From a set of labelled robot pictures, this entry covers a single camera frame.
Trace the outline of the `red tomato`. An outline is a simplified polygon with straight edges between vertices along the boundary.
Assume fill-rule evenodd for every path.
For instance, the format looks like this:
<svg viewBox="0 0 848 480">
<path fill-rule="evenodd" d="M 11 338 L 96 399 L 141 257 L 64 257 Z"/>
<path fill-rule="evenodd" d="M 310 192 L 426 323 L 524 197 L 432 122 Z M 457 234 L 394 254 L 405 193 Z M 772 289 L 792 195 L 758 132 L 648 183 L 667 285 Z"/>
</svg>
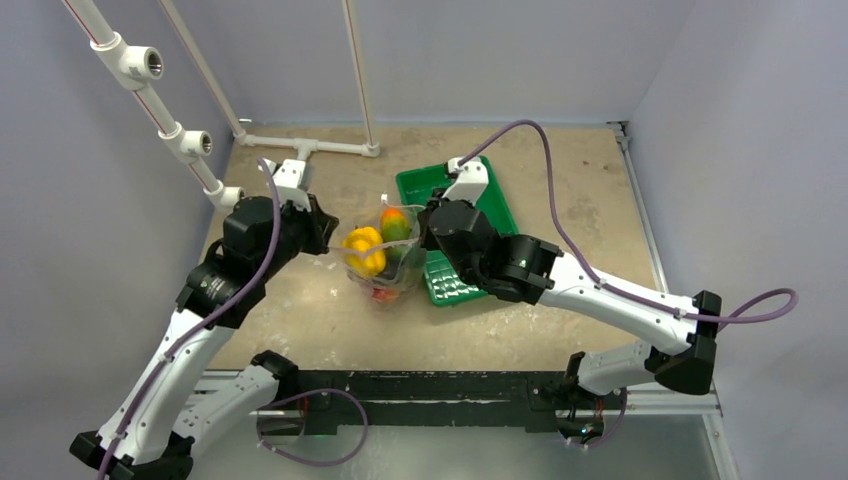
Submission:
<svg viewBox="0 0 848 480">
<path fill-rule="evenodd" d="M 381 304 L 394 302 L 400 295 L 400 292 L 392 288 L 373 288 L 371 298 Z"/>
</svg>

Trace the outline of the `clear zip top bag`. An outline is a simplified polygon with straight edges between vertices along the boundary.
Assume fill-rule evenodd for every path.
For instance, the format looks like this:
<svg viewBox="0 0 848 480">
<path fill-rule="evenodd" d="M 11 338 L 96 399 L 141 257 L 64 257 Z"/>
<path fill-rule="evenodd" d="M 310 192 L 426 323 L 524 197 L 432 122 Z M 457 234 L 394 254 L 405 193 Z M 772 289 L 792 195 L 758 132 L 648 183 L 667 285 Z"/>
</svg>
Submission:
<svg viewBox="0 0 848 480">
<path fill-rule="evenodd" d="M 392 261 L 387 258 L 387 267 L 379 275 L 371 278 L 359 276 L 345 261 L 346 250 L 342 246 L 343 240 L 351 231 L 359 227 L 373 226 L 380 232 L 379 221 L 386 207 L 395 207 L 404 211 L 411 227 L 410 238 L 406 240 L 408 249 L 399 261 Z M 368 297 L 371 298 L 373 288 L 396 289 L 400 292 L 399 297 L 401 297 L 408 291 L 415 289 L 420 283 L 426 263 L 426 251 L 419 243 L 420 227 L 417 214 L 423 209 L 422 205 L 395 202 L 387 193 L 382 193 L 378 203 L 355 212 L 340 223 L 334 234 L 331 250 L 338 254 L 344 263 L 348 278 L 357 283 Z M 384 251 L 386 247 L 391 245 L 393 243 L 383 243 L 381 248 Z"/>
</svg>

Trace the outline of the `yellow bell pepper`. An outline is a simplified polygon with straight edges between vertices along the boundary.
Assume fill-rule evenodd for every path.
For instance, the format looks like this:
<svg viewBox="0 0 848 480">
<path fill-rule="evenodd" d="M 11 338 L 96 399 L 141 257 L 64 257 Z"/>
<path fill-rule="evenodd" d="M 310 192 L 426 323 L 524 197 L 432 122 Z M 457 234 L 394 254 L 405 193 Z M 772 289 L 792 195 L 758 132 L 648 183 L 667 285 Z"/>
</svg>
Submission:
<svg viewBox="0 0 848 480">
<path fill-rule="evenodd" d="M 371 278 L 387 267 L 387 257 L 381 245 L 383 238 L 373 226 L 359 227 L 343 240 L 346 263 L 359 275 Z"/>
</svg>

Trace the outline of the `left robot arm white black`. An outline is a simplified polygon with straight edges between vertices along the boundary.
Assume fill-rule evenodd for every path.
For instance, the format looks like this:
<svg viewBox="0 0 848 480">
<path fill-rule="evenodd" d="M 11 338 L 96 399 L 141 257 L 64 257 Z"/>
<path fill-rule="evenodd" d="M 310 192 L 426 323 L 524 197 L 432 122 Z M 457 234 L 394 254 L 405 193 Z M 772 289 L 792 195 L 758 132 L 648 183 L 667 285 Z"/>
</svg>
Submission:
<svg viewBox="0 0 848 480">
<path fill-rule="evenodd" d="M 338 226 L 315 195 L 246 197 L 190 271 L 154 356 L 119 409 L 79 433 L 70 454 L 99 479 L 185 479 L 195 459 L 238 418 L 297 399 L 294 366 L 263 352 L 230 386 L 200 405 L 186 402 L 218 351 L 266 296 L 266 284 L 299 254 L 323 255 Z"/>
</svg>

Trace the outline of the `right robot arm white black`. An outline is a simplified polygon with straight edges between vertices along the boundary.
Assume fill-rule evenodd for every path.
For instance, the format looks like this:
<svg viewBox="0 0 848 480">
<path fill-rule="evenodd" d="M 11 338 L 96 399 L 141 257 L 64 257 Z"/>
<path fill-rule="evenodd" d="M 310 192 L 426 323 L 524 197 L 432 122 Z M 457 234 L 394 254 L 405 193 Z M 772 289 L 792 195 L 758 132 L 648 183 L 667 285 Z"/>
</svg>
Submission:
<svg viewBox="0 0 848 480">
<path fill-rule="evenodd" d="M 646 306 L 592 280 L 558 246 L 523 234 L 500 234 L 463 200 L 434 200 L 419 213 L 422 246 L 441 252 L 460 280 L 502 301 L 541 304 L 591 317 L 636 336 L 631 345 L 571 356 L 561 392 L 584 407 L 615 389 L 656 382 L 688 395 L 709 392 L 716 331 L 689 319 L 696 301 L 639 287 Z"/>
</svg>

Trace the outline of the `green orange mango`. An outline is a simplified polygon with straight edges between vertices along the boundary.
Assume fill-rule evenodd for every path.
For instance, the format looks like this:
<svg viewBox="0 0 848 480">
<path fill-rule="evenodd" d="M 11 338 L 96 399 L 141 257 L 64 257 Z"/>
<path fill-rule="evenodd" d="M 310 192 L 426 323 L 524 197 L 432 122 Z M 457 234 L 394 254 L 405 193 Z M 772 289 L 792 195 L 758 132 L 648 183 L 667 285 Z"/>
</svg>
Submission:
<svg viewBox="0 0 848 480">
<path fill-rule="evenodd" d="M 395 207 L 386 207 L 381 214 L 379 226 L 383 243 L 393 243 L 384 249 L 387 258 L 399 261 L 408 249 L 406 240 L 410 238 L 411 233 L 404 211 Z"/>
</svg>

